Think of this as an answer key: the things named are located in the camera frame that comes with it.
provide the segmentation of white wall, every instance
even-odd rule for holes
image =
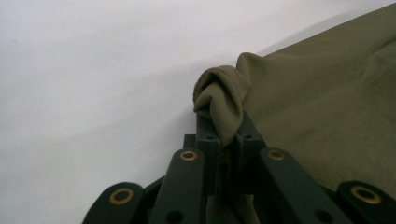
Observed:
[[[107,187],[145,187],[195,133],[207,68],[395,1],[158,2],[0,2],[0,223],[80,223]]]

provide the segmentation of brass grommet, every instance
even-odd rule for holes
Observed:
[[[184,152],[180,153],[180,158],[183,161],[193,161],[198,158],[198,154],[196,154],[193,151],[184,151]]]
[[[275,161],[283,161],[285,160],[285,154],[278,150],[271,150],[268,152],[268,157]]]
[[[363,186],[354,186],[350,191],[353,196],[365,203],[379,204],[382,201],[381,197],[377,193]]]
[[[123,199],[117,199],[117,195],[120,194],[120,193],[127,193],[127,195],[126,195],[126,197],[124,197]],[[110,202],[111,202],[112,204],[115,204],[115,205],[122,205],[122,204],[125,204],[125,203],[130,202],[130,201],[132,200],[133,197],[134,197],[134,191],[131,190],[131,189],[125,188],[125,189],[117,189],[117,190],[115,190],[115,191],[110,195],[109,200],[110,200]]]

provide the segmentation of green canvas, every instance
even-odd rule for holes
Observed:
[[[236,67],[201,75],[194,111],[228,145],[245,110],[267,145],[286,149],[319,184],[360,180],[395,198],[395,22],[391,5],[265,57],[242,53]],[[235,203],[258,223],[250,196]],[[237,223],[220,199],[208,205],[208,223]]]

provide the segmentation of tent fabric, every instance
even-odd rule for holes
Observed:
[[[201,75],[194,111],[228,145],[245,110],[319,184],[360,180],[395,198],[395,22],[396,4],[264,57],[242,53]]]

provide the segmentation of olive green fabric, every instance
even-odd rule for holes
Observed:
[[[395,23],[391,5],[265,57],[243,53],[202,74],[194,111],[227,145],[246,110],[318,183],[361,180],[395,198]]]

